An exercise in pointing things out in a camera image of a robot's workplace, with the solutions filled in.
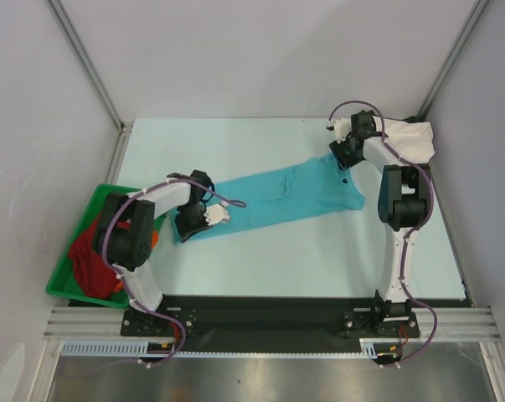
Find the light blue t-shirt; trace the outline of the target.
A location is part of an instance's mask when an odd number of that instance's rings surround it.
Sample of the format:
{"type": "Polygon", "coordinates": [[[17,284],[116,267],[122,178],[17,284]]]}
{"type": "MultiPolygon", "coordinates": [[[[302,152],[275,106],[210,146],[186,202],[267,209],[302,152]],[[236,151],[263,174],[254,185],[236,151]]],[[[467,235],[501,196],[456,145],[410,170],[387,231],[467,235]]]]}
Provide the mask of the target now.
{"type": "Polygon", "coordinates": [[[247,207],[229,207],[230,220],[192,236],[193,240],[231,235],[276,224],[315,218],[345,210],[360,210],[365,197],[350,172],[338,167],[332,154],[274,171],[215,184],[217,193],[247,207]]]}

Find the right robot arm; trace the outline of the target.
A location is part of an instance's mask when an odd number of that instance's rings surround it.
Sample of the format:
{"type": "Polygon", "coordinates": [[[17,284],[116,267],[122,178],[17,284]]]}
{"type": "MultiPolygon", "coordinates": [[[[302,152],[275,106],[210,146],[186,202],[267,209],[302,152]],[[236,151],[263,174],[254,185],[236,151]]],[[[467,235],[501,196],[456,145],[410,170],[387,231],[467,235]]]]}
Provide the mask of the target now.
{"type": "Polygon", "coordinates": [[[335,133],[329,148],[338,167],[346,171],[370,162],[381,173],[377,210],[385,229],[384,268],[370,310],[344,315],[350,337],[395,338],[415,329],[410,295],[410,262],[415,240],[434,208],[427,156],[412,162],[394,147],[384,118],[360,111],[350,118],[330,116],[327,129],[335,133]]]}

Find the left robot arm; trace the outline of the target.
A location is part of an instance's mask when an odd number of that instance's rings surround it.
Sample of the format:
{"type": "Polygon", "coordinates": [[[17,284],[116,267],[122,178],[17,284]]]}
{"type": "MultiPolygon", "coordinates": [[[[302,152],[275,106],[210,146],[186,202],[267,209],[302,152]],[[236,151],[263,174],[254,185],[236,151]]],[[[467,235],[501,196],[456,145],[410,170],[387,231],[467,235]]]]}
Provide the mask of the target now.
{"type": "Polygon", "coordinates": [[[121,281],[129,305],[142,313],[139,323],[153,335],[164,332],[169,323],[177,335],[186,334],[182,323],[159,308],[162,292],[148,262],[155,220],[177,209],[174,222],[178,241],[183,243],[210,228],[204,195],[213,191],[209,175],[194,170],[188,176],[173,173],[162,183],[136,193],[106,196],[92,248],[121,281]]]}

